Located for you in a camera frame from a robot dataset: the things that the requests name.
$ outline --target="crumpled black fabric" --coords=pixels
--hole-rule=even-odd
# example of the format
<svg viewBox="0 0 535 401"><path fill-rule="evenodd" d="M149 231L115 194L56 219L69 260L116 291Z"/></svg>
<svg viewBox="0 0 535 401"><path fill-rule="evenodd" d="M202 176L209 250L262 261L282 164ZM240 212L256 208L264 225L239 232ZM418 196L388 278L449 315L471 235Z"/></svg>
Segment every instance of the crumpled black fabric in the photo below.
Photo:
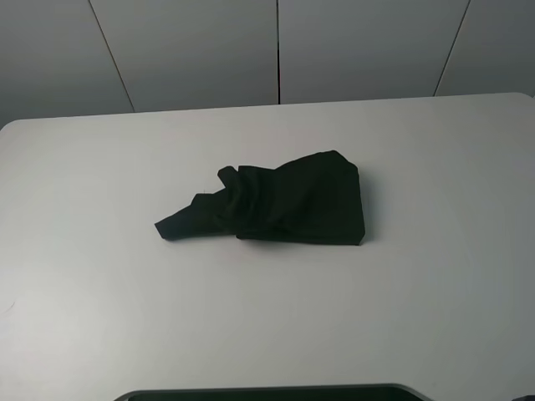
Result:
<svg viewBox="0 0 535 401"><path fill-rule="evenodd" d="M359 171L335 150L277 169L241 165L217 174L225 188L197 194L155 224L161 237L233 234L239 239L359 245L364 237Z"/></svg>

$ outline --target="white tabletop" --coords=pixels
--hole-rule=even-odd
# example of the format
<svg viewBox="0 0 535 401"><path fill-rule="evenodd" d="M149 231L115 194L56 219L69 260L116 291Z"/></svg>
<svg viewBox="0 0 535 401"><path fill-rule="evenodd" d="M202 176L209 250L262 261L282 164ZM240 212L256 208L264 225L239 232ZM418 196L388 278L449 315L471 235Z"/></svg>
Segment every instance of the white tabletop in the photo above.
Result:
<svg viewBox="0 0 535 401"><path fill-rule="evenodd" d="M335 149L362 246L163 241L225 165ZM123 114L0 133L0 399L401 383L535 393L535 102L497 94Z"/></svg>

